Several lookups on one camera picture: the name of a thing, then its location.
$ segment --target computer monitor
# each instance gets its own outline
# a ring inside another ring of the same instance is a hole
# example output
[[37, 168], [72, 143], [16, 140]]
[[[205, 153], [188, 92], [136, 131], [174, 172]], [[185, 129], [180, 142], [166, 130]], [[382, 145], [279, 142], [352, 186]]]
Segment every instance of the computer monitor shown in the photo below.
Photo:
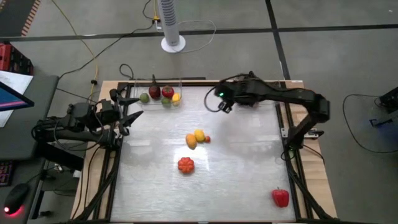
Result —
[[16, 110], [34, 105], [32, 100], [0, 82], [0, 111]]

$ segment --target desk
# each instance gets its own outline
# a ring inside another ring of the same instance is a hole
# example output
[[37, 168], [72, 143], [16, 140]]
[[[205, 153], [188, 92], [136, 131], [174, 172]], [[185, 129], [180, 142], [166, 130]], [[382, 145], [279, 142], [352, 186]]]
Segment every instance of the desk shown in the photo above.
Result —
[[[214, 80], [200, 80], [201, 82], [215, 82]], [[183, 83], [187, 82], [196, 82], [195, 80], [184, 80]], [[302, 81], [282, 81], [285, 82], [285, 85], [287, 88], [303, 88], [303, 82]], [[110, 100], [109, 97], [109, 91], [113, 88], [118, 87], [119, 81], [104, 81], [101, 92], [99, 94], [99, 99], [107, 99]], [[290, 109], [292, 110], [292, 118], [294, 121], [294, 124], [298, 124], [301, 119], [305, 117], [307, 114], [307, 110], [303, 106], [299, 105], [291, 105]], [[284, 123], [285, 126], [287, 126], [287, 119], [286, 119], [286, 113], [285, 110], [282, 110], [282, 115], [284, 117]], [[320, 147], [319, 143], [317, 140], [305, 140], [305, 144], [307, 146], [312, 147], [316, 151], [320, 152]], [[86, 152], [86, 158], [85, 158], [85, 164], [83, 171], [84, 177], [87, 177], [87, 170], [88, 170], [88, 162], [90, 161], [91, 157], [93, 156], [93, 153], [95, 151], [95, 148], [90, 149]], [[325, 209], [325, 211], [335, 217], [336, 216], [336, 210], [335, 206], [333, 203], [333, 199], [331, 197], [331, 192], [329, 188], [329, 183], [328, 179], [326, 176], [325, 172], [325, 166], [323, 165], [322, 160], [311, 153], [310, 151], [306, 149], [300, 150], [301, 158], [302, 158], [302, 164], [303, 164], [303, 169], [304, 169], [304, 174], [305, 178], [307, 181], [307, 187], [309, 191], [312, 193], [314, 198], [318, 201], [318, 203]], [[80, 206], [78, 207], [78, 211], [76, 215], [79, 215], [83, 211], [83, 201], [84, 201], [84, 196], [85, 192], [87, 191], [87, 203], [91, 201], [91, 199], [94, 197], [97, 189], [98, 189], [98, 184], [100, 182], [100, 175], [101, 175], [101, 170], [103, 166], [103, 159], [104, 159], [105, 151], [104, 150], [99, 150], [95, 154], [95, 157], [93, 158], [93, 162], [91, 163], [91, 168], [90, 168], [90, 179], [88, 180], [88, 188], [86, 188], [87, 185], [87, 180], [83, 178], [83, 180], [80, 180], [78, 190], [76, 193], [76, 198], [75, 198], [75, 203], [73, 205], [73, 210], [71, 217], [73, 213], [75, 212], [80, 197], [82, 199], [80, 200]], [[109, 169], [108, 172], [110, 171], [111, 165], [113, 164], [113, 159], [109, 160]], [[80, 195], [80, 184], [82, 184], [82, 195]], [[99, 218], [105, 218], [106, 214], [106, 204], [108, 202], [108, 195], [109, 195], [109, 189], [104, 193], [103, 199], [101, 202], [101, 207], [99, 210]], [[297, 196], [298, 196], [298, 202], [299, 202], [299, 207], [301, 211], [301, 217], [307, 217], [307, 214], [305, 213], [305, 206], [304, 206], [304, 201], [302, 194], [300, 193], [299, 189], [297, 189]]]
[[[36, 142], [30, 135], [30, 130], [36, 125], [39, 119], [47, 117], [49, 112], [51, 101], [57, 87], [58, 77], [55, 76], [35, 76], [28, 88], [26, 89], [24, 96], [35, 102], [35, 106], [31, 108], [23, 108], [15, 110], [9, 118], [4, 128], [0, 128], [0, 145], [1, 150], [10, 152], [15, 149], [15, 145], [18, 146], [20, 153], [26, 150], [31, 155], [27, 156], [26, 161], [19, 161], [16, 164], [14, 171], [12, 185], [9, 187], [0, 187], [0, 204], [4, 204], [8, 193], [17, 184], [28, 181], [31, 177], [41, 172], [45, 164], [45, 159], [41, 157], [33, 158], [34, 148]], [[0, 223], [26, 223], [32, 208], [32, 204], [35, 201], [36, 190], [39, 185], [40, 177], [37, 176], [29, 182], [29, 193], [25, 199], [23, 210], [16, 217], [9, 217], [3, 211], [0, 212]]]

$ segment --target toy fruit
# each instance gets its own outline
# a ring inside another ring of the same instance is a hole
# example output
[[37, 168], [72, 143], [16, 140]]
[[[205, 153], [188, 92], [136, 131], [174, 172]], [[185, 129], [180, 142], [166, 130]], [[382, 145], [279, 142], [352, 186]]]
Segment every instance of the toy fruit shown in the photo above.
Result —
[[272, 191], [272, 198], [275, 204], [280, 207], [287, 207], [289, 204], [289, 192], [287, 190], [276, 189]]
[[172, 105], [172, 102], [170, 101], [169, 98], [163, 98], [162, 99], [162, 104], [164, 107], [169, 108]]
[[181, 103], [181, 95], [179, 93], [174, 93], [172, 103], [174, 106], [178, 106]]
[[195, 138], [197, 139], [198, 142], [203, 142], [206, 137], [205, 133], [202, 130], [195, 130]]
[[164, 97], [167, 97], [167, 98], [173, 97], [173, 95], [174, 95], [173, 87], [171, 87], [171, 86], [165, 86], [165, 87], [163, 87], [163, 89], [162, 89], [162, 95], [163, 95]]
[[141, 101], [141, 103], [148, 103], [149, 95], [147, 93], [141, 93], [141, 95], [139, 95], [139, 101]]
[[194, 168], [195, 164], [189, 157], [183, 157], [178, 162], [178, 169], [184, 174], [192, 172]]
[[193, 134], [187, 134], [185, 140], [190, 149], [195, 149], [197, 147], [197, 139]]
[[155, 80], [155, 75], [152, 75], [152, 85], [149, 87], [149, 95], [152, 99], [159, 99], [160, 97], [160, 87], [157, 85]]

